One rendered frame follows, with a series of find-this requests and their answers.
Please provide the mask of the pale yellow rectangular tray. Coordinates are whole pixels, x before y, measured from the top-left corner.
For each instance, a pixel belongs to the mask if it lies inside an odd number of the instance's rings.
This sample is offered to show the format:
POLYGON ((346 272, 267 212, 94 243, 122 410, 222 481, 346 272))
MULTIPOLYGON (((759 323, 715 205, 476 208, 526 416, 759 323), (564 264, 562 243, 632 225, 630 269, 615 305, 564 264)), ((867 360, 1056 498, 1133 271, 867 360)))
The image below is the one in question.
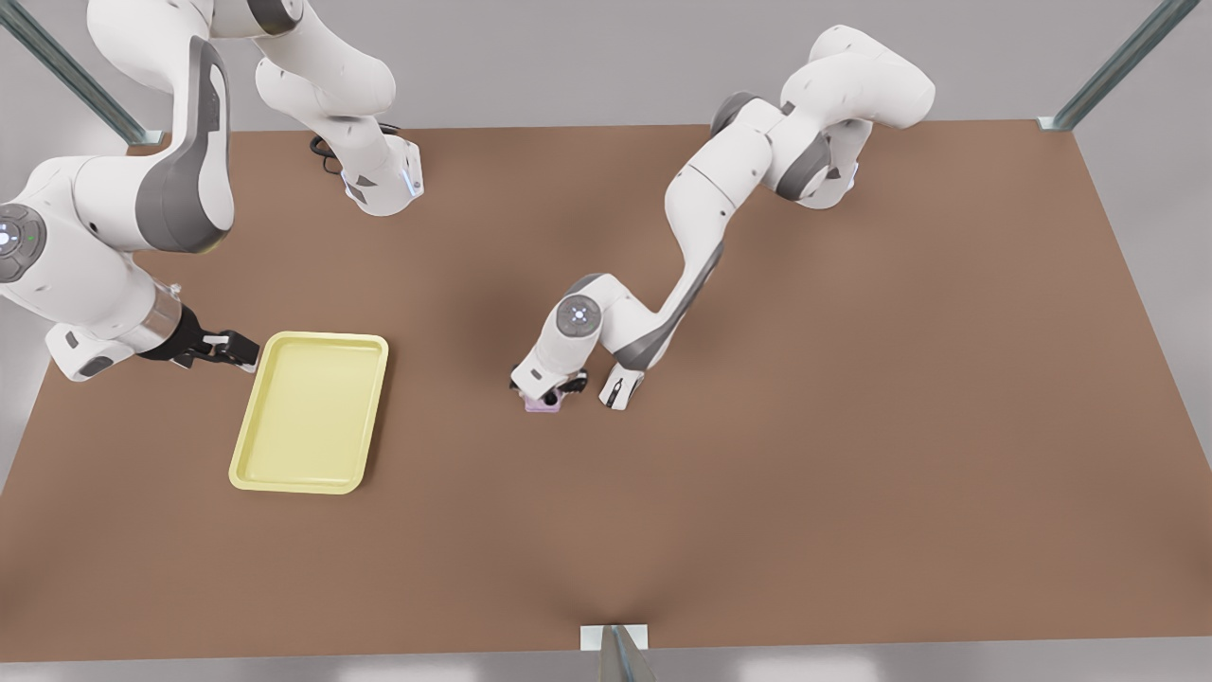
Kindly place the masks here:
POLYGON ((229 482, 241 491, 355 491, 373 441, 388 355, 381 336, 271 336, 261 354, 229 482))

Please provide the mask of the silver frame post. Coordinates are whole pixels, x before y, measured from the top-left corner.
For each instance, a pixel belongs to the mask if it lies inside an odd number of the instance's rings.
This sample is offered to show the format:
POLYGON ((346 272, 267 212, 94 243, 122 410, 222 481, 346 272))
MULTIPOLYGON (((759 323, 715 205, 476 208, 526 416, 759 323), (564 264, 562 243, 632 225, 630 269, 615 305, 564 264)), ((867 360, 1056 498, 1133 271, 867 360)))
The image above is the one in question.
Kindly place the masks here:
POLYGON ((95 111, 127 147, 161 144, 161 131, 143 128, 17 0, 0 0, 0 25, 95 111))
POLYGON ((644 657, 648 651, 648 625, 583 625, 579 642, 582 652, 598 652, 598 682, 657 682, 644 657))
POLYGON ((1134 67, 1156 48, 1174 27, 1189 16, 1204 0, 1161 0, 1156 8, 1121 44, 1121 47, 1104 62, 1091 78, 1071 96, 1060 110, 1051 118, 1036 118, 1042 131, 1073 131, 1122 82, 1134 67))

